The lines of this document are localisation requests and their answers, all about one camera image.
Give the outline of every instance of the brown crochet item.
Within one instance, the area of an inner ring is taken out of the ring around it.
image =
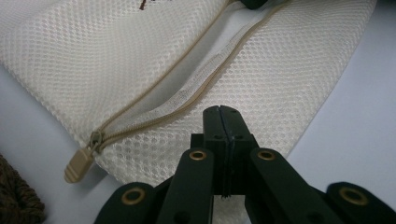
[[[42,223],[44,204],[0,155],[0,223]]]

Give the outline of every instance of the black plastic object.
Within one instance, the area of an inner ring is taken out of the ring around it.
[[[241,0],[241,2],[248,8],[248,9],[257,9],[262,7],[267,0]]]
[[[156,188],[117,189],[95,223],[211,223],[213,195],[236,194],[246,196],[253,224],[396,223],[396,213],[364,188],[343,182],[323,193],[310,187],[282,155],[259,147],[228,106],[204,111],[204,133],[191,135],[173,177]]]

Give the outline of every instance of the white mesh bag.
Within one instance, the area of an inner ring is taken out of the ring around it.
[[[147,1],[143,11],[140,1],[39,3],[0,26],[0,62],[83,155],[122,183],[154,186],[173,174],[212,105],[239,110],[260,146],[286,156],[341,76],[375,6],[273,1],[189,70],[169,99],[151,105],[197,60],[189,52],[205,42],[198,41],[228,1]],[[226,201],[216,199],[214,223],[245,221],[242,198]]]

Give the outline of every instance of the brass rivet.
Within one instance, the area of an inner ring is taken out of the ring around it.
[[[369,202],[367,197],[357,189],[342,187],[339,193],[341,197],[349,203],[364,206]]]
[[[129,196],[132,193],[137,193],[137,197],[131,199]],[[136,188],[128,189],[127,191],[125,191],[122,194],[121,200],[126,205],[134,205],[134,204],[142,202],[143,199],[145,198],[145,196],[146,196],[146,192],[143,189],[136,187]]]
[[[271,151],[260,151],[257,156],[265,161],[273,161],[275,159],[275,154]]]
[[[206,153],[201,150],[196,150],[190,153],[190,158],[195,161],[202,161],[206,158]]]

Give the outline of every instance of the zipper pull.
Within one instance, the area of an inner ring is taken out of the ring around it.
[[[77,151],[64,169],[64,180],[67,183],[77,183],[87,174],[93,163],[93,152],[99,148],[102,142],[103,134],[93,132],[90,143]]]

